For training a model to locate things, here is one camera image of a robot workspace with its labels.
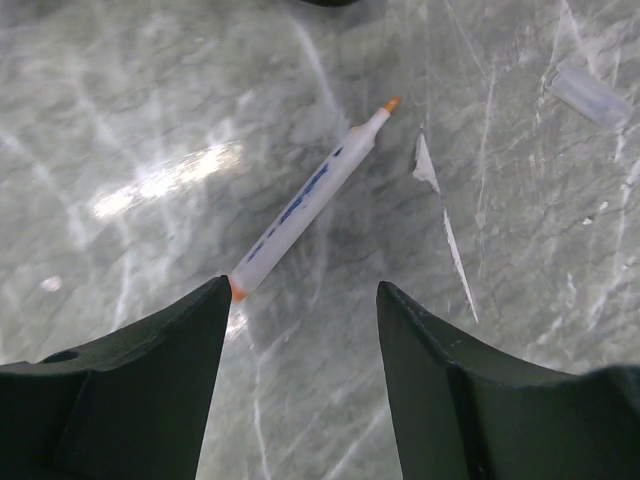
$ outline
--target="marker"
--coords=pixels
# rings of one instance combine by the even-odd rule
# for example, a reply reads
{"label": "marker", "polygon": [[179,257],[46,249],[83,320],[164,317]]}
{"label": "marker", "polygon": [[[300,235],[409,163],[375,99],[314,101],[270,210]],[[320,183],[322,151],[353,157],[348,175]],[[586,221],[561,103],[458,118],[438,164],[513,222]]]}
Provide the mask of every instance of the marker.
{"label": "marker", "polygon": [[230,275],[233,300],[254,291],[302,235],[331,197],[360,165],[375,145],[378,130],[400,103],[393,97],[371,119],[349,130],[311,178],[280,212]]}

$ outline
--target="marble floor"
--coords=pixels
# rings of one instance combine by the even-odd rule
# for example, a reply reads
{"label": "marble floor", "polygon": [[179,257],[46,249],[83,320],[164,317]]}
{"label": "marble floor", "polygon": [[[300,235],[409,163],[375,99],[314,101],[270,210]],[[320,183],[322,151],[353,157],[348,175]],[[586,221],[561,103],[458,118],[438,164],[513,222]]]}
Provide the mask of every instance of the marble floor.
{"label": "marble floor", "polygon": [[[1,360],[229,272],[348,126],[401,95],[234,306],[199,478],[401,478],[383,279],[541,365],[640,362],[640,118],[608,132],[545,92],[565,58],[637,103],[637,1],[0,0]],[[411,176],[421,128],[441,199]]]}

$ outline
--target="orange marker tip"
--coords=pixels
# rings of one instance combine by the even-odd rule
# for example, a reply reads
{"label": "orange marker tip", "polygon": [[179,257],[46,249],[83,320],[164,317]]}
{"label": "orange marker tip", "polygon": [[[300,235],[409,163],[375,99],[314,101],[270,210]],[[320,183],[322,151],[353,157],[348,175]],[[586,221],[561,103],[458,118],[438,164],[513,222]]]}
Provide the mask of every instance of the orange marker tip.
{"label": "orange marker tip", "polygon": [[384,106],[384,109],[391,113],[395,110],[395,108],[400,104],[400,97],[391,97],[391,100],[387,102]]}
{"label": "orange marker tip", "polygon": [[249,292],[245,292],[240,287],[238,287],[235,283],[231,282],[231,299],[235,302],[241,302],[249,295]]}

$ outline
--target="black object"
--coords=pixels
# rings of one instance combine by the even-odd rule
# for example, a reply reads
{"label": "black object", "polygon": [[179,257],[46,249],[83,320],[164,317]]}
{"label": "black object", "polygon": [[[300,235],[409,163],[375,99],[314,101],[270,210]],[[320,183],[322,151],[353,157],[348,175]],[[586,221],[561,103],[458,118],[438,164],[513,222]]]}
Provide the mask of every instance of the black object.
{"label": "black object", "polygon": [[320,7],[344,7],[358,0],[302,0],[305,3],[311,3],[312,5],[318,5]]}
{"label": "black object", "polygon": [[230,303],[216,278],[94,342],[0,367],[0,478],[194,478]]}
{"label": "black object", "polygon": [[639,368],[538,367],[389,283],[377,306],[404,480],[640,479]]}

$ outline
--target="transparent plastic piece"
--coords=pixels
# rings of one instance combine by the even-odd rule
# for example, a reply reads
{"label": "transparent plastic piece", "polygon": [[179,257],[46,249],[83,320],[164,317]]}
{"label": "transparent plastic piece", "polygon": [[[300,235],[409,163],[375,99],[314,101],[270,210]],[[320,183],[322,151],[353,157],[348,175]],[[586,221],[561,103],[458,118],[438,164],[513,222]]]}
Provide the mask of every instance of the transparent plastic piece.
{"label": "transparent plastic piece", "polygon": [[602,127],[619,130],[629,122],[633,105],[584,68],[565,60],[556,71],[546,86],[556,97]]}

